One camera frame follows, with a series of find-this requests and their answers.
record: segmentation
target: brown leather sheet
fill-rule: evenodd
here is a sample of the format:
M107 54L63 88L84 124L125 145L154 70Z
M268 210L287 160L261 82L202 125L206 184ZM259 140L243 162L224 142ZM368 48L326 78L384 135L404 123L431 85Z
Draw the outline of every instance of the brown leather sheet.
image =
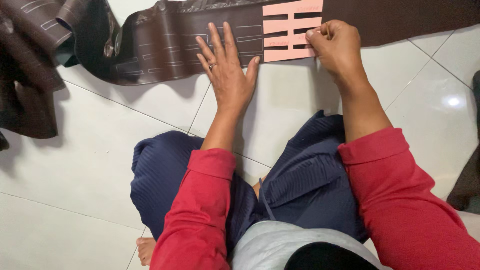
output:
M267 49L283 49L263 46L263 38L286 35L263 35L263 21L286 16L263 17L262 7L290 1L163 0L120 28L106 0L0 0L0 128L56 136L52 92L64 87L58 64L81 64L124 86L202 73L195 37L211 41L208 22L231 24L246 66ZM312 16L344 20L359 29L364 47L378 46L478 24L480 0L324 0L322 12L298 14Z

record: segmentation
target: hand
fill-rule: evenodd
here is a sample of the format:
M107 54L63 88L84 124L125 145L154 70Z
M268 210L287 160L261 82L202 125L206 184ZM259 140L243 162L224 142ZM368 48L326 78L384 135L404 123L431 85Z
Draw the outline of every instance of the hand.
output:
M217 114L241 115L252 99L260 57L254 57L248 65L247 74L243 74L230 25L227 22L223 23L225 49L215 25L209 23L208 28L212 34L215 54L212 53L203 38L197 37L196 40L203 53L203 55L197 54L197 57L212 82L218 106ZM209 68L211 64L216 64L212 70Z
M337 84L367 79L360 55L360 35L354 26L332 20L321 27L308 30L306 39Z

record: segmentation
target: white tile floor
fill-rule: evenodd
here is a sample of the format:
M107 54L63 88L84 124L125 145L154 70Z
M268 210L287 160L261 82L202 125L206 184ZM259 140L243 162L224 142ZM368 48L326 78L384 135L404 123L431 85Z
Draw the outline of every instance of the white tile floor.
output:
M109 2L123 22L155 0ZM362 49L382 106L444 199L478 143L469 88L480 70L478 44L480 25ZM0 268L146 269L135 239L149 232L129 196L132 149L169 130L205 136L216 111L213 89L205 75L122 87L80 66L59 71L68 88L55 93L60 136L35 140L2 130L12 148L0 153ZM341 102L312 59L261 66L237 136L238 170L249 183L269 172L318 109L338 113ZM480 217L462 218L480 240Z

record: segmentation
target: red sleeve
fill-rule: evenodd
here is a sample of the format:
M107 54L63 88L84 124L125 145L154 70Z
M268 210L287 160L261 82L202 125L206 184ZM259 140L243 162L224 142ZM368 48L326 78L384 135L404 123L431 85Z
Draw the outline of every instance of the red sleeve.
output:
M338 150L382 264L395 270L480 267L480 244L430 192L435 183L415 163L401 129L386 128Z
M222 149L192 152L152 255L151 270L230 269L225 222L236 162Z

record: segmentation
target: blue ribbed fabric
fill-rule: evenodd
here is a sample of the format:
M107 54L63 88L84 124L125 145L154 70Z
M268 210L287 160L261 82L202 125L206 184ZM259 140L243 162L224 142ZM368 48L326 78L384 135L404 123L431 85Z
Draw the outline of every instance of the blue ribbed fabric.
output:
M305 229L325 228L346 233L361 243L368 234L338 153L345 142L343 117L312 116L287 143L260 192L277 221ZM259 204L261 220L269 220Z
M269 220L265 203L278 221L302 228L329 228L364 242L368 239L337 147L345 141L343 118L310 118L288 143L262 184L260 202L243 179L233 175L227 218L227 248L232 251L247 229ZM131 198L155 239L163 232L190 154L203 139L170 131L134 149Z

